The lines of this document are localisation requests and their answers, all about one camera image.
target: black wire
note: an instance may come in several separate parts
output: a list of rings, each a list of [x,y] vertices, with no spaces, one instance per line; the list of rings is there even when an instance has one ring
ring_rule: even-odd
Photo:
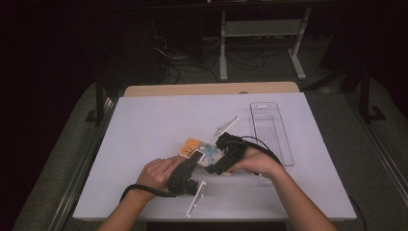
[[[258,142],[260,142],[268,151],[270,151],[271,152],[271,150],[270,150],[270,148],[264,143],[264,142],[262,142],[261,140],[259,140],[258,138],[256,138],[256,137],[251,137],[251,136],[244,136],[244,137],[241,137],[241,138],[251,138],[251,139],[253,139],[253,140],[255,140],[255,141],[258,141]]]
[[[217,52],[213,52],[213,53],[207,55],[206,57],[204,57],[204,60],[209,59],[210,57],[214,56],[215,54],[219,54],[219,52],[217,51]],[[206,68],[212,69],[216,65],[217,61],[218,61],[218,58],[216,57],[214,59],[213,63],[210,65],[210,67],[206,67]],[[195,65],[200,65],[200,64],[202,64],[202,63],[195,61],[192,64],[174,64],[174,65],[178,65],[178,66],[195,66]]]
[[[368,227],[367,227],[366,218],[364,217],[363,212],[362,212],[361,209],[360,209],[360,206],[357,204],[357,201],[355,201],[354,198],[353,198],[351,195],[349,195],[348,198],[350,199],[351,203],[352,203],[352,204],[354,205],[354,207],[356,208],[357,213],[360,215],[360,218],[361,218],[361,220],[362,220],[362,222],[363,222],[364,231],[368,231],[369,229],[368,229]]]
[[[271,45],[272,45],[272,43],[267,44],[266,46],[264,46],[264,48],[261,49],[261,51],[252,53],[252,52],[249,52],[249,51],[245,51],[244,49],[237,46],[236,43],[234,43],[233,48],[238,50],[238,51],[235,52],[235,54],[242,60],[242,62],[238,61],[235,58],[233,58],[231,55],[226,55],[226,57],[227,57],[229,63],[231,63],[233,66],[235,66],[238,69],[241,69],[241,70],[255,70],[255,69],[258,69],[258,68],[261,68],[261,67],[265,66],[266,62],[265,62],[264,57],[273,57],[273,56],[277,56],[279,54],[282,54],[284,52],[284,51],[280,51],[280,52],[277,52],[277,53],[272,54],[272,55],[262,55],[265,51],[267,51],[267,49],[269,47],[271,47]],[[258,64],[256,62],[256,59],[259,59],[261,61],[261,63]]]
[[[186,193],[186,191],[182,191],[182,192],[179,192],[179,193],[158,191],[158,190],[152,189],[152,188],[144,186],[144,185],[135,184],[135,185],[130,185],[125,189],[122,196],[120,197],[120,201],[122,201],[122,199],[126,196],[126,194],[130,190],[143,190],[143,191],[150,192],[150,193],[153,193],[153,194],[155,194],[157,196],[161,196],[161,197],[176,197],[176,196],[179,196],[179,195],[182,195],[182,194]]]
[[[198,65],[198,63],[195,63],[195,64],[173,64],[172,67],[173,67],[174,69],[177,69],[177,70],[181,70],[181,71],[188,72],[188,73],[194,73],[194,74],[195,74],[195,73],[203,73],[203,72],[208,71],[208,72],[210,72],[210,73],[215,77],[216,83],[218,83],[218,77],[217,77],[217,75],[212,71],[212,68],[216,65],[217,60],[218,60],[218,59],[215,58],[215,60],[213,61],[213,63],[211,64],[210,67]],[[197,68],[201,68],[202,70],[193,71],[193,70],[187,70],[187,69],[185,69],[185,68],[180,68],[180,67],[178,67],[178,66],[197,67]]]
[[[260,145],[258,145],[258,144],[256,144],[256,143],[250,142],[250,141],[227,141],[226,143],[244,144],[244,145],[246,145],[246,146],[250,146],[250,147],[256,148],[256,149],[258,149],[258,150],[264,152],[265,154],[267,154],[267,155],[268,155],[270,158],[272,158],[276,163],[278,163],[279,165],[282,166],[282,162],[279,160],[279,158],[278,158],[278,157],[273,153],[273,151],[271,151],[271,150],[269,149],[269,147],[268,147],[266,144],[264,144],[262,141],[260,141],[260,140],[257,139],[257,138],[249,137],[249,136],[245,136],[245,137],[241,137],[241,138],[252,138],[252,139],[255,139],[255,140],[261,142],[266,148],[263,148],[262,146],[260,146]]]
[[[170,69],[171,69],[171,68],[173,68],[175,71],[177,71],[177,75],[172,75],[172,74],[170,73]],[[180,80],[183,80],[183,84],[186,83],[186,81],[181,77],[180,70],[179,70],[178,68],[174,67],[173,65],[170,65],[170,66],[168,67],[168,76],[170,76],[170,77],[175,77],[175,81],[174,81],[174,83],[172,83],[171,85],[176,85],[176,84],[178,84],[178,82],[179,82]]]

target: clear plastic tray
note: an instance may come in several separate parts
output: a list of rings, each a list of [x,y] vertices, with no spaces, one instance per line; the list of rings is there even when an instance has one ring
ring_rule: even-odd
[[[256,102],[250,104],[251,134],[264,142],[275,153],[284,167],[294,165],[291,147],[277,103]]]

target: white plastic piece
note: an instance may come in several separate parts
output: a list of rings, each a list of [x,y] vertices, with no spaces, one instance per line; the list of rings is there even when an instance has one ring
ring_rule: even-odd
[[[190,208],[188,209],[186,213],[187,218],[191,217],[192,209],[197,207],[198,200],[204,196],[202,192],[203,192],[203,186],[205,185],[206,185],[205,181],[201,181],[200,187],[198,187],[197,193],[195,194],[194,199],[191,202]]]
[[[222,134],[224,134],[224,132],[227,131],[228,128],[230,128],[239,118],[237,116],[235,116],[235,118],[233,118],[232,120],[222,124],[221,126],[217,127],[216,132],[213,134],[213,136],[211,137],[211,141],[214,140],[214,138],[218,138],[220,137]]]
[[[270,148],[284,167],[292,167],[294,165],[293,155],[278,104],[254,102],[250,104],[250,109],[251,133],[263,143],[254,142],[259,145],[265,144]]]

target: person's left hand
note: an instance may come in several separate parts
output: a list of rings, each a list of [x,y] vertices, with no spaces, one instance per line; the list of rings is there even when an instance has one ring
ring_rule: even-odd
[[[166,183],[171,172],[173,172],[173,170],[175,170],[184,160],[186,159],[181,156],[174,156],[167,159],[156,159],[143,168],[136,184],[163,191],[166,189]],[[143,193],[143,197],[147,200],[151,200],[155,196],[151,192],[143,191],[141,193]]]

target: white part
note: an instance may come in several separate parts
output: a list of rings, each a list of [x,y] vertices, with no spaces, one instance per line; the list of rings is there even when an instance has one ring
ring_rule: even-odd
[[[218,138],[222,134],[224,134],[224,132],[226,132],[228,130],[228,128],[230,128],[238,119],[239,119],[239,117],[235,116],[235,118],[233,118],[232,120],[230,120],[230,121],[222,124],[221,126],[217,127],[216,132],[211,137],[211,141],[213,141],[214,138]]]
[[[227,60],[225,56],[219,56],[219,80],[221,82],[227,82],[228,80]]]
[[[190,217],[191,217],[191,211],[192,211],[192,209],[195,208],[195,207],[197,207],[198,200],[199,200],[201,197],[204,196],[204,194],[202,193],[202,191],[203,191],[202,189],[203,189],[203,186],[205,186],[205,185],[206,185],[205,181],[201,181],[200,187],[198,187],[197,193],[195,194],[195,197],[194,197],[194,199],[193,199],[192,202],[191,202],[190,208],[188,209],[188,211],[187,211],[187,213],[186,213],[186,217],[187,217],[187,218],[190,218]]]
[[[302,65],[300,64],[299,59],[297,58],[296,55],[292,55],[292,53],[293,53],[292,49],[288,49],[288,52],[289,52],[289,57],[291,58],[291,61],[292,61],[292,64],[293,64],[294,71],[296,71],[297,78],[299,80],[305,80],[306,79],[306,74],[303,71],[303,68],[302,68]]]

